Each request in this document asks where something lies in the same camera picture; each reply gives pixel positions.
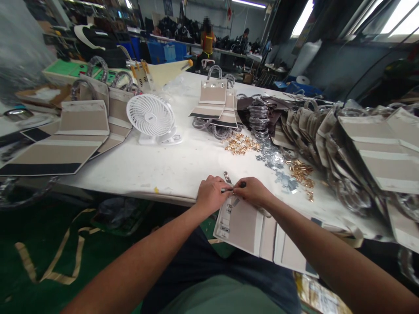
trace white desk fan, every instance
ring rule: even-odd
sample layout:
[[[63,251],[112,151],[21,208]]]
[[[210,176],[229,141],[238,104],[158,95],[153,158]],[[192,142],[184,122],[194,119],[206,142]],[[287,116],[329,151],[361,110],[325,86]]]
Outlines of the white desk fan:
[[[176,134],[175,115],[164,99],[143,94],[128,101],[127,115],[131,124],[140,131],[141,145],[175,145],[182,142]]]

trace person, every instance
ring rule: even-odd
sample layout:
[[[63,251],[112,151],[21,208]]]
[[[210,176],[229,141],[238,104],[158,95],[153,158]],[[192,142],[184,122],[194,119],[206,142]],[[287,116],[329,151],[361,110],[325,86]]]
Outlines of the person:
[[[249,28],[246,28],[243,32],[243,35],[241,35],[236,42],[239,44],[237,45],[237,53],[246,54],[247,44],[249,42]],[[243,71],[246,70],[245,67],[246,59],[243,58],[236,58],[234,60],[234,64],[241,68],[243,67]]]
[[[269,211],[354,313],[418,312],[412,292],[258,179],[240,179],[231,189],[220,177],[203,180],[195,205],[134,244],[62,312],[131,313],[144,300],[142,313],[301,313],[291,271],[238,249],[224,260],[202,236],[200,223],[233,193]]]
[[[217,38],[214,35],[210,19],[207,17],[204,19],[203,28],[203,32],[201,32],[202,53],[196,60],[195,73],[201,73],[201,61],[203,59],[214,60],[213,43],[217,42]]]
[[[249,41],[249,28],[246,28],[243,32],[243,35],[240,36],[240,43],[244,43],[244,46],[247,46],[247,43]]]

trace black bag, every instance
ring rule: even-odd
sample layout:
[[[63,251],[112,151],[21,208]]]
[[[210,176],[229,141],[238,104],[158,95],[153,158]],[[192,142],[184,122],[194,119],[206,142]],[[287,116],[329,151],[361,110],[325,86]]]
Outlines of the black bag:
[[[76,48],[86,62],[97,55],[102,57],[110,68],[125,68],[127,66],[127,57],[122,49],[117,46],[113,34],[88,24],[75,26],[74,35],[78,39]]]

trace fan base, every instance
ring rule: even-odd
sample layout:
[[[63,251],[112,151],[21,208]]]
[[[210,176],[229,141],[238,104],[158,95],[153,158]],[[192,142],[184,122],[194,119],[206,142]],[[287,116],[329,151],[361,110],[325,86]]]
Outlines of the fan base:
[[[159,143],[157,137],[149,136],[149,135],[144,134],[144,133],[140,133],[138,143],[140,145],[148,145],[148,146],[151,146],[151,145],[168,146],[168,145],[180,144],[182,142],[182,140],[183,139],[180,136],[180,134],[175,134],[172,137],[170,137],[169,139]]]

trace lap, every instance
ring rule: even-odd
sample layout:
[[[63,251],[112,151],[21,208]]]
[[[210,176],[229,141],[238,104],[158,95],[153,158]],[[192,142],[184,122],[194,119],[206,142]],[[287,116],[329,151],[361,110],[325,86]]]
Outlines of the lap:
[[[141,312],[157,313],[185,289],[217,275],[226,275],[259,288],[288,313],[301,312],[291,270],[238,249],[228,259],[223,259],[208,243],[200,227],[191,234],[149,291]]]

